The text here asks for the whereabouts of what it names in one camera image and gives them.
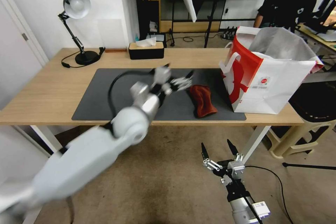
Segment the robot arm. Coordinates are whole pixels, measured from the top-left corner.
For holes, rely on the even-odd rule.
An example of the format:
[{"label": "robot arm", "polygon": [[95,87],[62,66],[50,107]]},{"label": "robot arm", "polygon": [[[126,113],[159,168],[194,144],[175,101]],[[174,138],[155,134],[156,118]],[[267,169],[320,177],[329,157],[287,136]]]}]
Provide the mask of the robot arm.
[{"label": "robot arm", "polygon": [[1,216],[24,214],[83,188],[112,165],[121,152],[145,138],[165,96],[190,87],[191,79],[192,74],[174,79],[168,67],[160,67],[155,70],[151,88],[135,83],[131,87],[131,107],[123,108],[108,124],[89,129],[54,153],[31,182],[15,185],[14,194],[8,193],[8,187],[2,187],[7,195],[0,189],[0,224]]},{"label": "robot arm", "polygon": [[242,163],[243,155],[227,140],[235,156],[234,160],[214,162],[210,160],[207,150],[202,143],[203,165],[219,176],[221,183],[227,189],[227,200],[232,208],[232,216],[236,224],[262,223],[261,219],[270,214],[264,201],[255,203],[250,193],[242,183],[245,166]]}]

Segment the red cloth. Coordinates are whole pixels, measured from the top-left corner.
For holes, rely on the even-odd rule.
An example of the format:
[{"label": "red cloth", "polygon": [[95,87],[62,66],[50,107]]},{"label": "red cloth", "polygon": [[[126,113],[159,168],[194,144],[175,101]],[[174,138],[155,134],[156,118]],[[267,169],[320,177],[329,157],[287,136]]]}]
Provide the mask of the red cloth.
[{"label": "red cloth", "polygon": [[190,95],[197,103],[197,116],[199,118],[218,112],[211,103],[211,92],[208,86],[193,85],[190,87]]}]

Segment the tissue box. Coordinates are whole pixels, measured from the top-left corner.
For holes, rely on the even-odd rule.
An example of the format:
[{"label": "tissue box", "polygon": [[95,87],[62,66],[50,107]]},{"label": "tissue box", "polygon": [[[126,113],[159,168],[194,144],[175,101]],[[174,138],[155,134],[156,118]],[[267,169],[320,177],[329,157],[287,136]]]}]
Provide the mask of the tissue box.
[{"label": "tissue box", "polygon": [[136,43],[130,43],[128,47],[131,60],[163,58],[164,51],[165,49],[162,42],[156,42],[156,45],[150,47],[139,47]]}]

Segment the wooden desk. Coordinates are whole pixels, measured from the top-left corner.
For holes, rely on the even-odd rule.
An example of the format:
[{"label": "wooden desk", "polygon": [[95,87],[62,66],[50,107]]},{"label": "wooden desk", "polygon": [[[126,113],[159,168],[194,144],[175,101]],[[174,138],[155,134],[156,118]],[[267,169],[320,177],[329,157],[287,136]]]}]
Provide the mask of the wooden desk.
[{"label": "wooden desk", "polygon": [[[83,68],[64,68],[61,59],[76,52],[64,48],[0,112],[0,124],[30,125],[55,152],[61,148],[44,125],[97,125],[106,121],[73,121],[71,119],[86,88],[98,68],[155,68],[170,63],[171,68],[218,68],[228,49],[167,48],[163,59],[130,60],[128,52],[104,53],[102,58]],[[66,60],[75,65],[74,57]],[[246,114],[245,121],[153,121],[152,125],[258,125],[242,151],[245,161],[257,147],[271,125],[299,125],[300,116],[287,104],[278,115]]]},{"label": "wooden desk", "polygon": [[301,34],[303,34],[307,39],[312,39],[314,42],[319,43],[321,46],[332,52],[333,54],[336,54],[336,42],[327,42],[321,39],[320,37],[316,36],[314,33],[312,33],[310,30],[307,29],[307,27],[304,24],[299,24],[300,28],[296,29]]}]

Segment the red and white bag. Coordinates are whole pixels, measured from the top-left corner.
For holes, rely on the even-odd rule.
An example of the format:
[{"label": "red and white bag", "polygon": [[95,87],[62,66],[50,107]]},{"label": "red and white bag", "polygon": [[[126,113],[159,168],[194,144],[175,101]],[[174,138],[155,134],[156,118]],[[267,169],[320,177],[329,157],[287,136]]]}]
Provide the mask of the red and white bag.
[{"label": "red and white bag", "polygon": [[219,66],[235,112],[278,114],[304,78],[323,66],[302,38],[283,28],[240,26],[229,45]]}]

